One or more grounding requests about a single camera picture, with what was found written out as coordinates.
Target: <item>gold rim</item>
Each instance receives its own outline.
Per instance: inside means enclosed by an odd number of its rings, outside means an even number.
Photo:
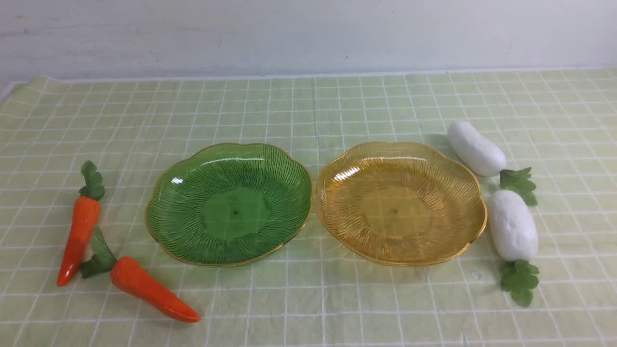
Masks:
[[[385,142],[385,141],[370,141],[370,142],[364,142],[364,143],[360,143],[360,144],[356,144],[355,146],[349,148],[347,151],[345,151],[345,153],[343,153],[340,157],[332,160],[331,162],[328,163],[328,165],[324,166],[324,169],[321,170],[318,178],[317,178],[317,204],[321,205],[321,199],[319,198],[319,190],[320,190],[320,186],[323,186],[322,182],[324,180],[323,178],[323,174],[326,172],[325,168],[334,164],[337,161],[341,161],[343,159],[346,158],[346,156],[351,152],[351,150],[353,150],[354,148],[360,147],[360,146],[366,146],[368,144],[393,144],[390,142]],[[482,204],[482,209],[484,210],[484,221],[482,223],[482,226],[480,227],[480,229],[478,230],[477,234],[474,236],[474,238],[472,240],[470,240],[469,242],[467,242],[467,244],[457,253],[455,253],[454,255],[448,257],[448,258],[444,258],[444,259],[440,259],[438,261],[427,261],[427,262],[389,262],[389,261],[383,261],[377,258],[373,258],[367,254],[363,254],[360,251],[352,248],[348,243],[346,243],[344,240],[342,240],[340,237],[338,237],[332,230],[330,230],[326,224],[324,223],[324,220],[326,219],[325,216],[322,215],[321,213],[321,208],[317,209],[317,216],[319,217],[319,220],[321,222],[321,224],[323,225],[323,227],[330,233],[330,235],[334,236],[337,240],[339,240],[343,245],[345,245],[345,247],[349,248],[351,251],[353,251],[355,254],[358,254],[361,257],[364,257],[365,259],[368,259],[372,262],[378,263],[378,264],[384,264],[384,265],[391,265],[391,266],[427,266],[427,265],[436,265],[436,264],[441,264],[443,262],[447,262],[447,261],[451,261],[452,259],[458,257],[459,255],[461,255],[463,252],[465,252],[467,250],[467,248],[469,248],[469,246],[471,246],[473,241],[476,241],[484,232],[484,230],[486,229],[486,223],[487,223],[487,218],[488,218],[488,212],[486,209],[486,203],[484,202],[484,199],[482,199],[482,186],[480,185],[480,182],[478,181],[478,178],[476,177],[476,175],[465,165],[446,157],[443,153],[441,153],[440,151],[438,151],[437,149],[424,144],[424,143],[418,143],[418,142],[411,142],[411,141],[401,141],[401,142],[395,142],[394,144],[412,144],[412,145],[419,145],[425,148],[428,148],[436,153],[438,153],[441,158],[445,161],[450,161],[453,162],[454,164],[456,164],[457,166],[463,168],[465,171],[467,171],[469,173],[469,175],[471,176],[471,178],[473,178],[474,182],[476,182],[476,186],[478,187],[478,196],[479,196],[479,200],[480,203]]]
[[[216,146],[223,146],[223,145],[233,145],[233,146],[242,146],[242,147],[247,147],[247,146],[269,146],[272,148],[275,148],[279,151],[281,151],[283,154],[285,154],[285,156],[287,156],[287,158],[290,161],[295,162],[296,164],[300,165],[304,171],[307,173],[308,175],[308,179],[309,179],[309,183],[310,183],[310,201],[308,202],[308,214],[307,217],[304,219],[304,222],[302,223],[302,225],[298,228],[298,230],[296,230],[296,232],[294,232],[289,238],[287,238],[285,241],[281,242],[278,246],[274,247],[273,249],[269,250],[267,253],[263,253],[260,256],[257,256],[255,258],[249,259],[247,261],[242,261],[242,262],[234,262],[234,263],[230,263],[230,264],[203,264],[203,263],[196,263],[196,262],[190,262],[190,261],[186,261],[180,257],[177,257],[175,255],[173,255],[167,248],[165,248],[165,246],[159,241],[158,238],[156,238],[156,236],[154,236],[154,234],[152,233],[152,230],[150,229],[150,225],[148,224],[148,208],[150,207],[150,204],[152,203],[152,200],[154,199],[154,191],[156,189],[156,187],[159,185],[161,179],[163,179],[163,176],[165,175],[165,173],[171,169],[173,169],[174,167],[190,161],[191,159],[195,158],[197,155],[199,155],[201,152],[204,152],[207,149],[211,149],[213,147]],[[235,267],[235,266],[242,266],[242,265],[247,265],[250,264],[252,262],[261,260],[269,255],[271,255],[272,253],[276,252],[277,250],[281,249],[281,247],[283,247],[287,242],[291,241],[294,237],[296,237],[296,235],[298,235],[298,233],[306,226],[307,222],[309,221],[309,218],[311,216],[311,213],[313,212],[313,202],[312,202],[312,195],[313,195],[313,178],[310,175],[310,171],[306,168],[306,166],[302,165],[301,162],[295,161],[286,151],[283,151],[281,148],[273,145],[273,144],[268,144],[268,143],[234,143],[234,142],[222,142],[222,143],[217,143],[217,144],[213,144],[210,145],[208,147],[205,147],[203,149],[200,149],[199,151],[195,152],[195,154],[193,154],[192,156],[183,159],[179,162],[177,162],[176,164],[173,164],[172,166],[170,166],[167,170],[165,170],[163,172],[163,174],[161,174],[161,176],[159,176],[159,178],[157,179],[156,183],[154,184],[155,189],[152,190],[152,196],[150,197],[150,199],[148,200],[148,203],[146,204],[146,210],[144,211],[144,220],[146,221],[146,230],[148,230],[148,233],[150,234],[150,236],[159,244],[159,246],[161,247],[161,249],[163,249],[163,251],[165,253],[167,253],[170,257],[176,259],[177,261],[183,262],[185,264],[189,264],[189,265],[194,265],[194,266],[199,266],[199,267]]]

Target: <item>tablecloth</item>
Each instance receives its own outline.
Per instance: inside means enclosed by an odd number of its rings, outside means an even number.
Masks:
[[[617,70],[226,80],[62,82],[39,77],[0,104],[3,346],[617,346]],[[159,175],[215,143],[270,143],[316,179],[366,141],[455,157],[468,120],[508,168],[532,167],[540,285],[531,307],[499,287],[487,231],[460,257],[387,267],[343,247],[313,214],[271,256],[200,268],[167,256],[144,208]],[[101,227],[202,315],[174,322],[108,276],[55,280],[79,173],[104,177]],[[481,179],[485,196],[495,178]]]

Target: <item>green leaf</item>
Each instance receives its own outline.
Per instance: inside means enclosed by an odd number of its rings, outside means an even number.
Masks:
[[[524,260],[517,260],[514,262],[516,270],[523,270],[527,267],[527,265],[529,265],[529,262]]]
[[[105,196],[105,187],[94,186],[89,190],[88,196],[96,201],[101,200]]]
[[[95,173],[96,170],[97,170],[96,165],[94,165],[94,163],[91,161],[86,161],[81,166],[81,174],[84,177],[90,176],[91,174]]]
[[[100,172],[95,172],[90,175],[90,184],[93,186],[100,186],[103,184],[103,176]]]
[[[516,175],[517,176],[526,176],[526,175],[529,175],[530,173],[531,173],[531,167],[526,167],[524,169],[516,171]]]
[[[515,262],[515,266],[516,266],[516,271],[524,272],[526,274],[531,274],[531,275],[540,274],[540,270],[536,266],[531,265],[528,261],[517,260]]]
[[[512,174],[506,172],[506,170],[502,170],[499,173],[499,186],[502,189],[506,189],[509,186],[511,186],[512,184],[514,184],[516,182],[516,177],[514,177]]]
[[[516,267],[514,262],[507,262],[503,265],[501,270],[502,278],[512,276],[514,273],[516,273]]]
[[[504,291],[521,291],[533,289],[538,286],[538,278],[535,275],[517,271],[515,274],[502,278]]]
[[[87,196],[96,201],[102,199],[105,195],[103,176],[97,171],[96,165],[91,161],[86,161],[81,166],[81,174],[86,181],[86,185],[79,190],[80,195]]]
[[[519,171],[504,169],[499,173],[499,186],[519,194],[527,206],[536,206],[537,199],[532,193],[537,186],[530,181],[531,168],[527,167]]]
[[[512,187],[516,187],[521,191],[534,191],[537,186],[530,180],[518,180],[512,183]]]
[[[81,264],[81,277],[88,278],[103,272],[111,271],[116,263],[116,258],[107,247],[107,243],[103,238],[103,232],[97,225],[94,227],[94,233],[90,239],[90,247],[92,247],[92,258]]]
[[[527,264],[527,271],[532,274],[532,275],[539,275],[540,274],[540,269],[537,268],[537,266],[531,265],[531,264]]]
[[[538,199],[532,191],[528,191],[523,194],[519,193],[519,195],[521,196],[521,198],[523,198],[525,205],[527,206],[537,206],[538,205]]]
[[[521,290],[521,291],[512,291],[510,293],[512,300],[521,306],[521,307],[529,307],[531,305],[531,301],[534,299],[534,293],[531,290]]]

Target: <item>carrot leaves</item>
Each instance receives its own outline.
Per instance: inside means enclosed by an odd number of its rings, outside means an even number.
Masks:
[[[103,186],[103,176],[97,171],[96,165],[91,161],[86,161],[81,166],[81,174],[86,180],[86,185],[79,189],[79,194],[96,201],[101,200],[105,195],[105,187]]]
[[[103,232],[97,225],[94,227],[94,234],[90,239],[90,246],[92,247],[92,258],[86,262],[81,263],[81,277],[88,278],[103,272],[109,272],[116,263],[116,258],[107,247],[105,239],[103,239]]]

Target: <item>white wall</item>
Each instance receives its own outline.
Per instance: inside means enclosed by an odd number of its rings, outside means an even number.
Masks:
[[[0,82],[617,65],[617,0],[4,0]]]

